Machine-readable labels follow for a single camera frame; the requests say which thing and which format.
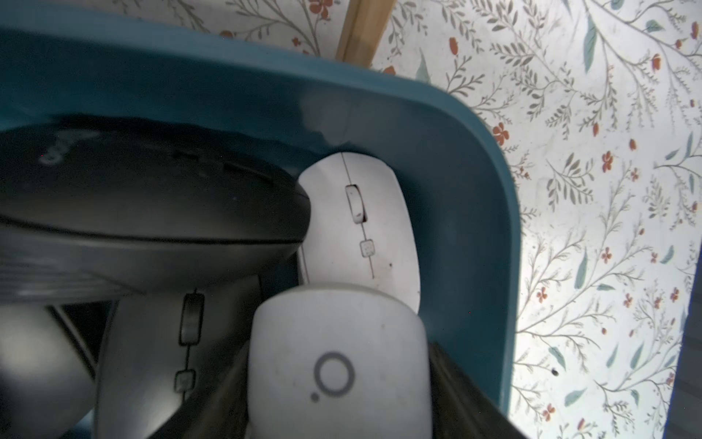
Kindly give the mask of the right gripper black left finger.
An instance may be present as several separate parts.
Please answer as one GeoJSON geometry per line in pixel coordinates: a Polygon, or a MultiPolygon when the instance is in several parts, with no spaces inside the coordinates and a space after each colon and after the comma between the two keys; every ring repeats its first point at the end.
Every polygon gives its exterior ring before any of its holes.
{"type": "Polygon", "coordinates": [[[215,383],[194,391],[150,438],[246,438],[249,352],[247,341],[215,383]]]}

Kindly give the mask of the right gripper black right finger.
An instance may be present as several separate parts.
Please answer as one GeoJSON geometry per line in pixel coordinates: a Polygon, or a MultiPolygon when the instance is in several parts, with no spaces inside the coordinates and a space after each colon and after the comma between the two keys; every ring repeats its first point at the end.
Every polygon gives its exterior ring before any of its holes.
{"type": "Polygon", "coordinates": [[[434,438],[525,438],[436,342],[429,361],[434,438]]]}

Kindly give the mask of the grey beige computer mouse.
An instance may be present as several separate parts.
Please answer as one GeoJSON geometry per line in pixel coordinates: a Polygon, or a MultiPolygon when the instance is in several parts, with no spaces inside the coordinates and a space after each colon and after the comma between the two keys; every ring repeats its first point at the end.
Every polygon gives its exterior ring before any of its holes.
{"type": "Polygon", "coordinates": [[[255,438],[429,438],[428,340],[402,301],[355,285],[299,286],[252,320],[255,438]]]}

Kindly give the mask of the white computer mouse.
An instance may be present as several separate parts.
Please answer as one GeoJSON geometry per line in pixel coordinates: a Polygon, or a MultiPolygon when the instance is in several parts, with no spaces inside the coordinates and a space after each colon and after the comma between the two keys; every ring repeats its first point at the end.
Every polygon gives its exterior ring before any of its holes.
{"type": "Polygon", "coordinates": [[[311,202],[298,250],[303,285],[361,285],[420,308],[420,267],[408,207],[383,161],[351,152],[326,157],[298,182],[311,202]]]}

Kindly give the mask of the teal plastic storage box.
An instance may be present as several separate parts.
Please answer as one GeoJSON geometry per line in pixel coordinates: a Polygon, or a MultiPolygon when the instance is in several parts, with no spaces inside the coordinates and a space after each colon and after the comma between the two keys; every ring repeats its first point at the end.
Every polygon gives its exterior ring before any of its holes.
{"type": "MultiPolygon", "coordinates": [[[[206,135],[298,184],[307,168],[337,153],[383,161],[411,218],[420,267],[414,312],[428,353],[438,343],[506,415],[517,197],[497,145],[460,102],[417,82],[279,49],[43,1],[3,2],[1,134],[78,118],[206,135]]],[[[301,245],[250,275],[261,283],[259,306],[306,286],[301,245]]],[[[153,294],[80,303],[1,299],[1,435],[96,438],[109,315],[124,298],[153,294]]]]}

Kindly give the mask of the black bulky computer mouse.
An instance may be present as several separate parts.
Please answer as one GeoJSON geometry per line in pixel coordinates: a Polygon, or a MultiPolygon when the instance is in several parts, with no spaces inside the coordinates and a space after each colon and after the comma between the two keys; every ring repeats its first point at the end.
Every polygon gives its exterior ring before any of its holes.
{"type": "Polygon", "coordinates": [[[291,256],[311,202],[281,168],[146,121],[1,135],[1,299],[80,303],[188,290],[291,256]]]}

